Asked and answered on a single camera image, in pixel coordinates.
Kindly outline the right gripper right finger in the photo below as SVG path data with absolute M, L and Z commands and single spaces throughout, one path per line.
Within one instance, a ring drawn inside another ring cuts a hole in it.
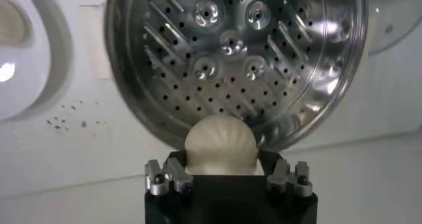
M 270 192 L 293 192 L 300 198 L 308 198 L 313 194 L 310 169 L 306 161 L 298 161 L 294 171 L 291 171 L 291 165 L 278 152 L 259 151 L 258 160 L 266 176 L 267 190 Z

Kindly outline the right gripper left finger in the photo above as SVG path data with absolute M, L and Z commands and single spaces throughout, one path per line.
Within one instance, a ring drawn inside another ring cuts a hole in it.
M 157 159 L 148 160 L 144 166 L 146 192 L 153 196 L 163 196 L 171 191 L 189 195 L 194 177 L 186 172 L 186 164 L 186 151 L 171 152 L 162 166 Z

